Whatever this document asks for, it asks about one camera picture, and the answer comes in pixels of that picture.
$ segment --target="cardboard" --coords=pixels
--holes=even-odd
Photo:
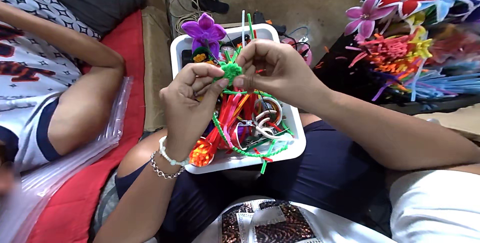
[[[460,108],[451,113],[433,113],[416,115],[425,120],[435,118],[440,124],[453,129],[464,137],[480,142],[480,104]]]
[[[166,126],[159,92],[172,81],[170,27],[166,9],[146,7],[141,11],[145,52],[145,124],[144,131]]]

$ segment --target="white plastic tray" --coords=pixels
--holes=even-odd
[[[249,34],[248,27],[245,27],[245,34]],[[257,38],[269,39],[274,42],[280,42],[279,36],[276,30],[268,24],[255,24],[253,29],[257,32]],[[242,35],[241,27],[230,28],[225,30],[227,35],[231,38],[237,38]],[[227,42],[229,39],[225,37],[222,41]],[[192,38],[188,35],[182,35],[174,39],[170,46],[170,54],[172,60],[172,76],[175,78],[179,70],[182,68],[182,51],[192,48]],[[298,109],[291,105],[283,103],[283,114],[286,117],[284,120],[287,127],[294,134],[294,141],[288,146],[288,149],[270,157],[273,161],[292,159],[300,156],[305,150],[306,139],[303,132],[302,122],[300,121],[300,115]],[[212,163],[203,167],[195,167],[193,165],[187,165],[185,168],[190,173],[203,174],[219,170],[226,170],[231,168],[261,164],[262,159],[258,157],[246,157],[241,154],[232,153],[225,154],[225,150],[218,150],[215,154],[215,158]]]

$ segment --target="silver chain bracelet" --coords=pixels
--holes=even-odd
[[[154,151],[152,153],[152,156],[150,157],[150,165],[153,167],[153,171],[159,176],[159,177],[163,177],[165,179],[173,179],[173,178],[176,178],[177,176],[179,176],[184,170],[185,170],[185,167],[181,167],[180,170],[174,174],[171,174],[171,175],[168,175],[162,171],[160,171],[159,167],[157,166],[157,163],[155,162],[154,160],[154,157],[155,157],[155,154],[157,153],[157,151]]]

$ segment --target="flip-flop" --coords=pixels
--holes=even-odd
[[[220,2],[219,0],[198,0],[198,5],[201,11],[210,11],[220,14],[226,14],[230,6],[224,2]],[[197,6],[192,2],[191,6],[193,8],[197,8]]]

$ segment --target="concrete floor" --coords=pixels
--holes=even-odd
[[[173,1],[171,11],[179,16],[186,14],[178,2]],[[190,6],[189,0],[180,0],[184,6]],[[286,25],[287,33],[307,26],[309,43],[313,52],[312,65],[325,54],[324,46],[330,47],[342,34],[348,19],[345,11],[358,6],[360,0],[220,0],[230,5],[227,14],[214,14],[216,23],[241,22],[242,10],[249,13],[262,12],[266,19],[274,24]],[[301,38],[305,31],[298,31],[293,37]]]

